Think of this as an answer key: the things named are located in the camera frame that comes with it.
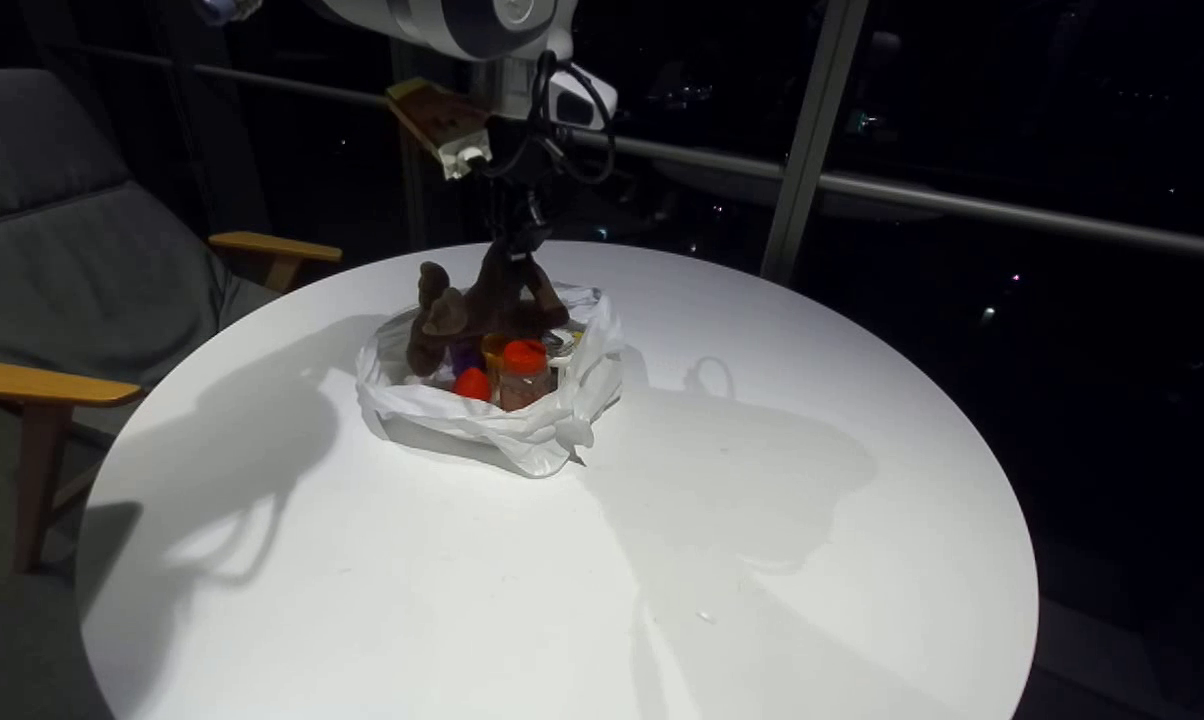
table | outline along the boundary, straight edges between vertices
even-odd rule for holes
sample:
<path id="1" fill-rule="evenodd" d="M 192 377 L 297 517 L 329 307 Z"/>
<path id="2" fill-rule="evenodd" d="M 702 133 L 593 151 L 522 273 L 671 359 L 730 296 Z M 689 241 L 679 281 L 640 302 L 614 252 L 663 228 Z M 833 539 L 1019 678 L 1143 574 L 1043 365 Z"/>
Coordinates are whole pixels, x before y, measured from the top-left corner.
<path id="1" fill-rule="evenodd" d="M 689 256 L 548 245 L 611 296 L 624 399 L 550 481 L 368 431 L 356 350 L 416 269 L 188 355 L 87 495 L 80 623 L 120 720 L 986 720 L 1036 653 L 1005 468 L 872 331 Z"/>

plastic bag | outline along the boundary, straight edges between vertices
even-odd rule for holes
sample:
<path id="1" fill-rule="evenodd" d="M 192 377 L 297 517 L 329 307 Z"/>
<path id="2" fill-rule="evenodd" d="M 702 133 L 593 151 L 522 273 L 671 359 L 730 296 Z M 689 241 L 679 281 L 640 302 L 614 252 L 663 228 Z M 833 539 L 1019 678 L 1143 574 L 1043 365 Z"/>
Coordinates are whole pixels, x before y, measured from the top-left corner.
<path id="1" fill-rule="evenodd" d="M 420 426 L 456 442 L 493 446 L 522 476 L 556 476 L 577 449 L 593 449 L 595 415 L 620 399 L 620 321 L 595 289 L 556 289 L 584 324 L 577 350 L 556 355 L 556 391 L 520 411 L 465 399 L 407 371 L 411 316 L 390 316 L 356 355 L 361 405 L 375 426 Z"/>

gray chair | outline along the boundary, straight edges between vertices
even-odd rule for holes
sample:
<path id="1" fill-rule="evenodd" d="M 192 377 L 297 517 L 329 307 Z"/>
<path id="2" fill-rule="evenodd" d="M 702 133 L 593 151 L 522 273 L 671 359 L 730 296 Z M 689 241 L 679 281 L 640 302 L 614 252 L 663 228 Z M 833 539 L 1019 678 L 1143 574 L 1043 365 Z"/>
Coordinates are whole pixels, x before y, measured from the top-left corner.
<path id="1" fill-rule="evenodd" d="M 273 296 L 213 250 L 268 256 L 276 291 L 305 260 L 340 260 L 262 231 L 205 245 L 126 178 L 55 78 L 0 68 L 0 409 L 20 415 L 17 570 L 41 557 L 73 415 L 135 405 Z"/>

